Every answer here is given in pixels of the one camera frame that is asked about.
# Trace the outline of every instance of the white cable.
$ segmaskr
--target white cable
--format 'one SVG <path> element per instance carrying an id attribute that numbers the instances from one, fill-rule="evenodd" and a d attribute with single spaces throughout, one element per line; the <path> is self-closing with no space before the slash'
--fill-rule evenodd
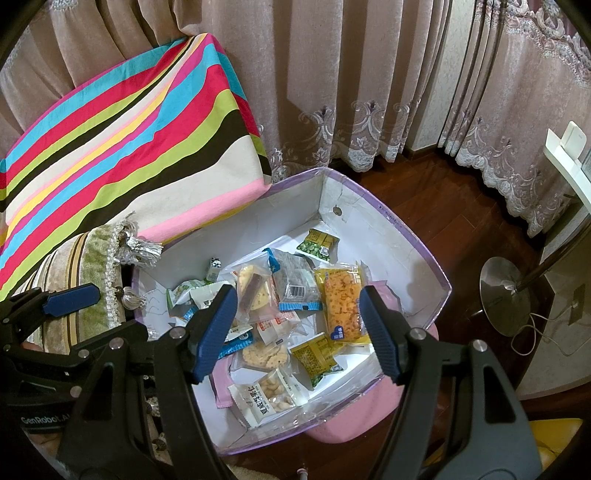
<path id="1" fill-rule="evenodd" d="M 569 305 L 568 307 L 566 307 L 565 309 L 563 309 L 562 312 L 560 312 L 553 319 L 548 319 L 548 318 L 544 317 L 543 315 L 539 315 L 537 313 L 530 313 L 530 320 L 531 320 L 532 325 L 530 325 L 529 323 L 527 323 L 526 325 L 522 326 L 517 331 L 517 333 L 511 339 L 511 349 L 515 353 L 517 353 L 517 355 L 521 355 L 521 356 L 528 356 L 528 355 L 530 355 L 534 351 L 534 349 L 535 349 L 536 333 L 538 333 L 542 338 L 545 338 L 545 339 L 549 340 L 550 342 L 552 342 L 553 344 L 555 344 L 558 347 L 558 350 L 560 350 L 560 353 L 562 353 L 564 356 L 572 356 L 575 353 L 577 353 L 579 350 L 581 350 L 582 347 L 584 347 L 585 345 L 587 345 L 587 343 L 591 340 L 591 337 L 587 338 L 581 345 L 579 345 L 574 352 L 566 353 L 564 350 L 562 350 L 562 347 L 558 344 L 558 342 L 556 340 L 554 340 L 552 337 L 549 337 L 548 335 L 545 335 L 543 332 L 540 332 L 538 330 L 538 328 L 535 326 L 535 321 L 534 321 L 534 316 L 536 316 L 536 317 L 540 317 L 540 318 L 546 320 L 547 322 L 556 322 L 562 316 L 562 314 L 564 312 L 566 312 L 571 307 L 572 307 L 572 305 Z M 531 329 L 534 330 L 534 344 L 531 346 L 531 349 L 530 349 L 529 352 L 527 352 L 527 353 L 521 353 L 521 352 L 518 352 L 515 349 L 515 347 L 513 346 L 513 342 L 515 341 L 515 337 L 517 337 L 517 335 L 519 335 L 521 332 L 523 332 L 523 330 L 525 330 L 526 328 L 531 328 Z"/>

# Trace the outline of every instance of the striped cushion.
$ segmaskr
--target striped cushion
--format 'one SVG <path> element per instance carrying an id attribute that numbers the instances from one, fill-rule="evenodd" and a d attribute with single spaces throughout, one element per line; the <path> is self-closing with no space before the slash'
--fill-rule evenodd
<path id="1" fill-rule="evenodd" d="M 135 212 L 140 236 L 167 242 L 254 201 L 263 173 L 214 36 L 123 62 L 57 102 L 0 162 L 0 300 L 68 239 Z"/>

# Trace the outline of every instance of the wooden floor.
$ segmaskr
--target wooden floor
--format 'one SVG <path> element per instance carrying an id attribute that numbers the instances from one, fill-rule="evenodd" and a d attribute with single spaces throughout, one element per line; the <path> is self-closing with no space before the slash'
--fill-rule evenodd
<path id="1" fill-rule="evenodd" d="M 478 293 L 480 269 L 494 256 L 511 260 L 522 272 L 536 265 L 544 239 L 528 239 L 527 225 L 506 212 L 505 199 L 482 182 L 480 171 L 459 167 L 451 158 L 433 153 L 421 159 L 395 163 L 380 159 L 371 171 L 338 170 L 354 179 L 390 207 L 427 245 L 447 274 L 453 293 L 437 319 L 440 339 L 468 343 L 485 340 L 496 353 L 514 385 L 530 357 L 520 357 L 481 313 Z M 535 311 L 548 314 L 551 296 L 539 286 Z M 516 347 L 529 350 L 532 337 L 525 333 Z M 444 435 L 449 399 L 440 393 L 432 440 Z M 310 480 L 365 479 L 379 452 L 392 418 L 365 435 L 337 445 L 319 443 L 305 434 L 226 459 L 229 463 L 296 479 L 306 467 Z"/>

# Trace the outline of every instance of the barcode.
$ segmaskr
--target barcode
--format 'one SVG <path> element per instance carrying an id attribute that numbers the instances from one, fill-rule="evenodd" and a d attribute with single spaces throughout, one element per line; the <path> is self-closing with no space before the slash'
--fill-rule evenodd
<path id="1" fill-rule="evenodd" d="M 304 287 L 290 286 L 290 297 L 291 298 L 303 299 L 305 294 L 306 294 L 306 289 Z"/>

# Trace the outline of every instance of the beige curtain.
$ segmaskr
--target beige curtain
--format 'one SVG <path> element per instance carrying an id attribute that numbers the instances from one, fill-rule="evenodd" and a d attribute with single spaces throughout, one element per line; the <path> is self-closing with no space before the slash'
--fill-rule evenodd
<path id="1" fill-rule="evenodd" d="M 543 146 L 571 120 L 591 140 L 591 56 L 554 0 L 478 0 L 439 146 L 482 170 L 529 236 L 568 205 L 572 190 Z"/>
<path id="2" fill-rule="evenodd" d="M 56 100 L 183 35 L 213 33 L 242 83 L 274 180 L 342 157 L 394 161 L 449 0 L 49 0 L 0 72 L 0 155 Z"/>

